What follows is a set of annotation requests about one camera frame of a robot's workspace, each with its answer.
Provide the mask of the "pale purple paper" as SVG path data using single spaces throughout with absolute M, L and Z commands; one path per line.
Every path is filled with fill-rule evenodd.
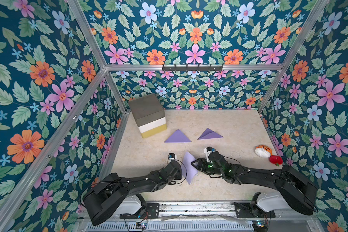
M 198 173 L 198 170 L 192 166 L 192 162 L 195 161 L 196 158 L 190 154 L 189 152 L 186 152 L 183 160 L 182 160 L 182 173 L 183 176 L 186 178 L 187 183 L 190 185 L 193 178 Z

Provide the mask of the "purple square paper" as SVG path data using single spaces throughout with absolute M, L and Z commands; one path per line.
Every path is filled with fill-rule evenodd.
M 181 131 L 176 130 L 165 143 L 191 143 L 191 140 Z
M 218 138 L 223 138 L 223 136 L 209 128 L 206 128 L 206 130 L 200 135 L 198 140 L 218 139 Z

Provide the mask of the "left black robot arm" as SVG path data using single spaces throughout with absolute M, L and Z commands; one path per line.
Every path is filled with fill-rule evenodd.
M 181 179 L 181 164 L 176 160 L 142 177 L 125 178 L 119 177 L 117 173 L 111 173 L 95 184 L 84 195 L 82 202 L 92 225 L 97 226 L 112 217 L 127 197 L 159 191 L 173 184 L 173 181 Z

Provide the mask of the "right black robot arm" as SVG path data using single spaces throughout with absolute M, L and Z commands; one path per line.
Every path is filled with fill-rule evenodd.
M 296 212 L 311 216 L 317 212 L 315 205 L 318 188 L 302 173 L 290 166 L 281 169 L 256 169 L 241 164 L 228 163 L 217 151 L 207 159 L 198 158 L 191 162 L 198 171 L 220 177 L 229 184 L 251 184 L 277 190 L 288 206 Z

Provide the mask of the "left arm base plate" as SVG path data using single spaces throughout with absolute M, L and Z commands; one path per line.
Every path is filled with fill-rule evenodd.
M 149 203 L 141 207 L 135 214 L 121 214 L 120 219 L 156 219 L 159 217 L 160 204 Z

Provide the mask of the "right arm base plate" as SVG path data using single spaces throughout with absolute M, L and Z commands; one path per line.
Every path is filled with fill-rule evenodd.
M 256 201 L 234 203 L 237 218 L 275 218 L 275 212 L 264 211 L 257 206 Z

